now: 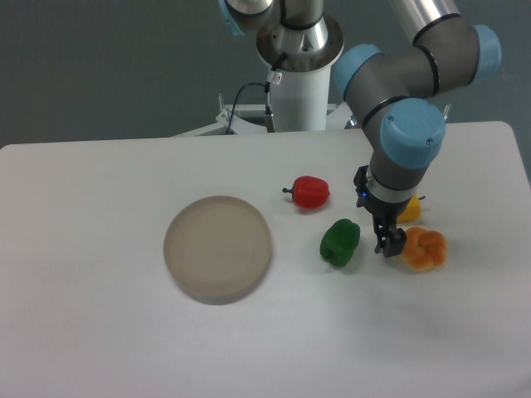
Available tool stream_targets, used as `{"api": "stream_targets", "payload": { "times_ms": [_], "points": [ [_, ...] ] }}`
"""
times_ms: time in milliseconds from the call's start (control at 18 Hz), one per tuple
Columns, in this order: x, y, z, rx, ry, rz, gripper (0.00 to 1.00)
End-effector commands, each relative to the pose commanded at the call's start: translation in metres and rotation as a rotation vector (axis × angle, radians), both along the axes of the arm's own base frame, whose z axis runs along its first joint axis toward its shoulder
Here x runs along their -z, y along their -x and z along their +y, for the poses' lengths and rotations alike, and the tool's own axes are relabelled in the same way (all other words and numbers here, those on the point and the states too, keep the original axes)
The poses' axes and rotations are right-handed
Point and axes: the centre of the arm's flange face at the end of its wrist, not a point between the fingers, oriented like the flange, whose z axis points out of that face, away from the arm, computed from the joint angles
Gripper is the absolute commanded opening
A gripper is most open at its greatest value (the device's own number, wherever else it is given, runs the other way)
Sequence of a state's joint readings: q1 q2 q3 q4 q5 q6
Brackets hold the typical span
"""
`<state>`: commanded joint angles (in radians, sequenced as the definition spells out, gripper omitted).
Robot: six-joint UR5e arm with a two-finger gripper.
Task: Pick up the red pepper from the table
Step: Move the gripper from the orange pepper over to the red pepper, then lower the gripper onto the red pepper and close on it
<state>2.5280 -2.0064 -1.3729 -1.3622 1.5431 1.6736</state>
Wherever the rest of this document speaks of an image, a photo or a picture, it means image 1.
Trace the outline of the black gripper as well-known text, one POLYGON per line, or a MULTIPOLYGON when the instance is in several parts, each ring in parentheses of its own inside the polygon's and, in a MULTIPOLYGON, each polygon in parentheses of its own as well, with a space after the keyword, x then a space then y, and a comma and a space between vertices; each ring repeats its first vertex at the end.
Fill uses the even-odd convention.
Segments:
POLYGON ((407 234, 397 227, 397 217, 405 210, 413 196, 413 189, 396 191, 383 186, 368 165, 361 166, 353 179, 358 195, 357 207, 364 207, 373 215, 373 229, 377 237, 375 252, 385 258, 398 256, 407 243, 407 234))

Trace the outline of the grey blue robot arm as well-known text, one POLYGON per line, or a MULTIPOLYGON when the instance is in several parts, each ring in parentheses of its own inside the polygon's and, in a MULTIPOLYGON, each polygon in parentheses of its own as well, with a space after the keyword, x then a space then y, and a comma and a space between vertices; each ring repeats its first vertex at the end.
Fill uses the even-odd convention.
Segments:
POLYGON ((345 50, 342 30, 321 1, 222 1, 219 7, 233 34, 256 34, 269 68, 268 131, 323 129, 335 83, 373 150, 354 178, 357 204, 373 217, 376 251, 401 254, 407 237, 397 218, 446 133, 445 115, 429 100, 494 75, 502 60, 496 33, 467 23, 452 1, 395 1, 412 47, 386 56, 370 44, 345 50))

